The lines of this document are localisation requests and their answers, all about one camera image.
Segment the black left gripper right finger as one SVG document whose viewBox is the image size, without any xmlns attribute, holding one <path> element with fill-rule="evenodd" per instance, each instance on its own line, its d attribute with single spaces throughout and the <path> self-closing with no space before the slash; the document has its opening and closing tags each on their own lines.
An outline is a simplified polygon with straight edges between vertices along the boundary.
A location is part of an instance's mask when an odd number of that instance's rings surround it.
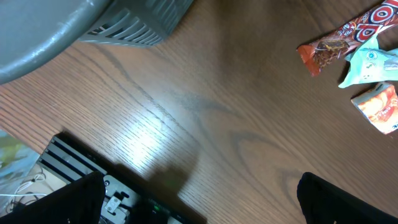
<svg viewBox="0 0 398 224">
<path fill-rule="evenodd" d="M 311 172 L 299 180 L 297 198 L 307 223 L 397 224 L 396 217 Z"/>
</svg>

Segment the teal green wipes pack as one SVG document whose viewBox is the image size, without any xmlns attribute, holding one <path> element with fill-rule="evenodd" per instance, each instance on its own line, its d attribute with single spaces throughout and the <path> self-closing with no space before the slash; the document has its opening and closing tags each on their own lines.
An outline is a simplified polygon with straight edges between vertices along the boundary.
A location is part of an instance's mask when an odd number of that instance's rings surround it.
<svg viewBox="0 0 398 224">
<path fill-rule="evenodd" d="M 397 81 L 397 49 L 385 51 L 379 48 L 377 35 L 369 38 L 353 53 L 347 55 L 349 70 L 345 79 L 338 85 L 346 88 L 351 85 Z"/>
</svg>

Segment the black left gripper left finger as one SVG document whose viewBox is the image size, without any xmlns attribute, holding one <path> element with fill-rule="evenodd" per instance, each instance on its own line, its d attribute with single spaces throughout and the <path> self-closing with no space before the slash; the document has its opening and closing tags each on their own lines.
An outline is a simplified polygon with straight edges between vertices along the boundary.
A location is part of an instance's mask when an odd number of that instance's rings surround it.
<svg viewBox="0 0 398 224">
<path fill-rule="evenodd" d="M 102 173 L 92 172 L 1 217 L 1 224 L 97 224 L 105 196 Z"/>
</svg>

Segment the small orange tissue pack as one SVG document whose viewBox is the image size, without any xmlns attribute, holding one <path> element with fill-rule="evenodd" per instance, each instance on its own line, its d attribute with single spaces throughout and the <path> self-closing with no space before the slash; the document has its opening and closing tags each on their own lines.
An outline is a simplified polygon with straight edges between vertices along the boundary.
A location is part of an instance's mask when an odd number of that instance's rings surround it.
<svg viewBox="0 0 398 224">
<path fill-rule="evenodd" d="M 393 84 L 380 82 L 351 102 L 381 133 L 397 130 L 397 93 Z"/>
</svg>

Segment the red Top chocolate bar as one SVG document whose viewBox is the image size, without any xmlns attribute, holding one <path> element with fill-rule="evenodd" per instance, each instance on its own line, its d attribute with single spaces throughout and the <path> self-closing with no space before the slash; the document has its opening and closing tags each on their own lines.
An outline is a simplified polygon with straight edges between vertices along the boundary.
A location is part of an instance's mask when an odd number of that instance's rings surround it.
<svg viewBox="0 0 398 224">
<path fill-rule="evenodd" d="M 330 34 L 300 45 L 297 52 L 315 77 L 334 60 L 349 54 L 377 33 L 396 25 L 397 0 L 385 0 Z"/>
</svg>

